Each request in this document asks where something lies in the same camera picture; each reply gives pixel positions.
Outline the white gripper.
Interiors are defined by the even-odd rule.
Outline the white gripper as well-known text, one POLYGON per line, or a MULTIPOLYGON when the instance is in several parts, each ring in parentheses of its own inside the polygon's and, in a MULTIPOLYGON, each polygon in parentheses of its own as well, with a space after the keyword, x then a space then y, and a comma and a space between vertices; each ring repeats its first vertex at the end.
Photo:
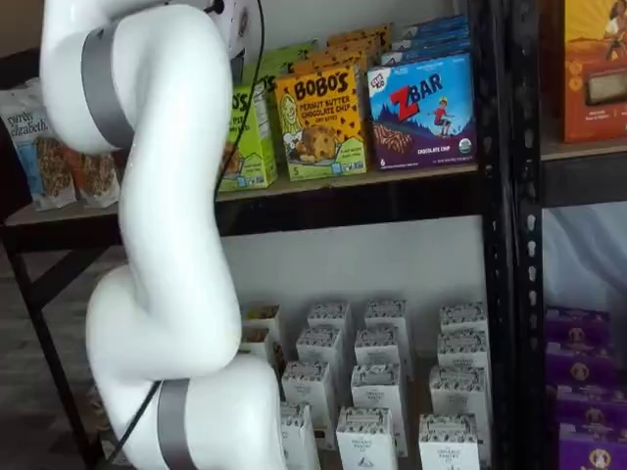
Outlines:
POLYGON ((251 0, 214 0, 208 5, 208 15, 217 25, 229 55, 234 84, 242 82, 245 49, 252 44, 253 20, 257 2, 251 0))

